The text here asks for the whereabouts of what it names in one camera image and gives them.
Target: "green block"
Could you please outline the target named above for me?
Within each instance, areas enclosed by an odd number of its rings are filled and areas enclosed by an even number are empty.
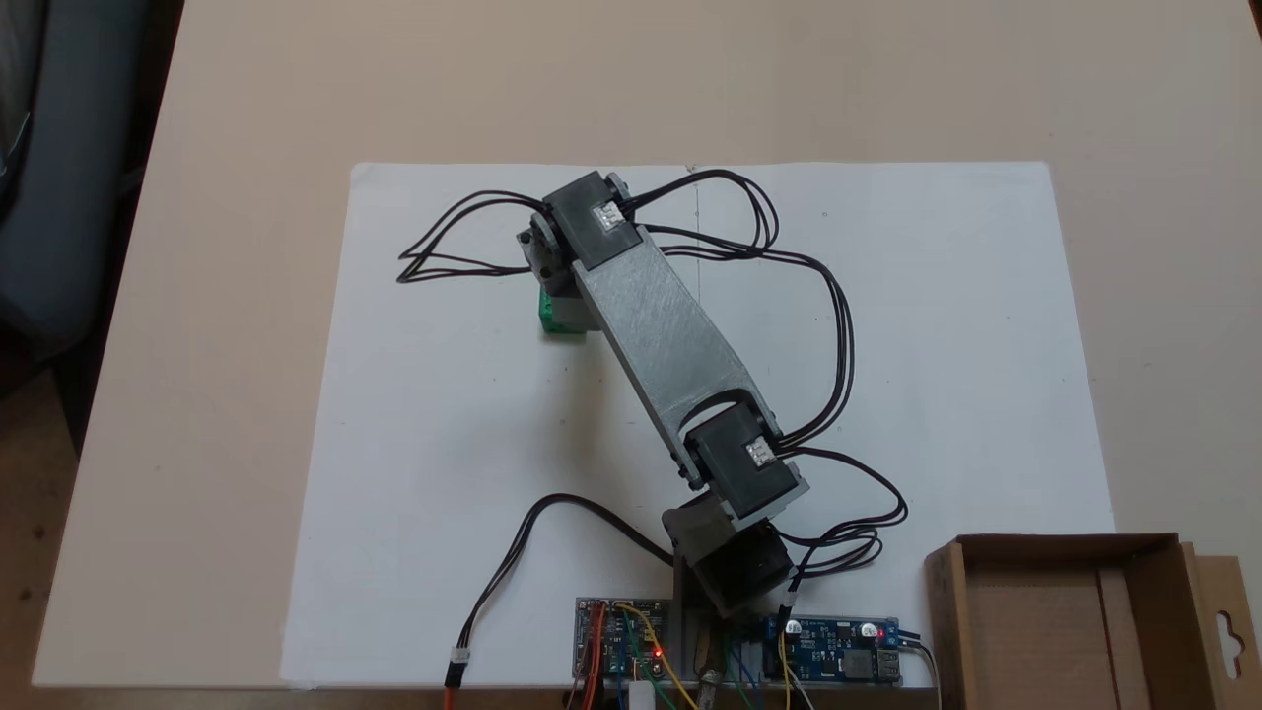
[[[564,325],[551,319],[551,296],[539,288],[539,323],[548,334],[584,334],[584,330]]]

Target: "brown cardboard box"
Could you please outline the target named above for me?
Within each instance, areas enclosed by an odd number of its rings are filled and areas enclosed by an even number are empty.
[[[948,710],[1262,707],[1235,557],[1170,535],[960,536],[925,560]],[[1243,644],[1227,673],[1217,615]]]

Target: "blue circuit board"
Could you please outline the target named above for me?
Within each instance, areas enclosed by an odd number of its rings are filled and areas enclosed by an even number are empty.
[[[899,620],[798,617],[785,633],[785,658],[798,680],[811,684],[899,685]],[[762,675],[782,681],[775,617],[762,622]]]

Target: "table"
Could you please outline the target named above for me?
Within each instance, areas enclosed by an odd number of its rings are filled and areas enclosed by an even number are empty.
[[[34,680],[280,685],[365,160],[1046,159],[1118,528],[1262,608],[1259,71],[1244,0],[191,0]]]

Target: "orange wire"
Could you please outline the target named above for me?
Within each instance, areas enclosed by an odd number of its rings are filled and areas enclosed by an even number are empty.
[[[596,680],[601,677],[601,651],[604,644],[604,603],[601,603],[599,612],[594,617],[594,632],[592,637],[592,667],[588,668],[587,690],[583,692],[583,710],[592,710],[596,702]]]

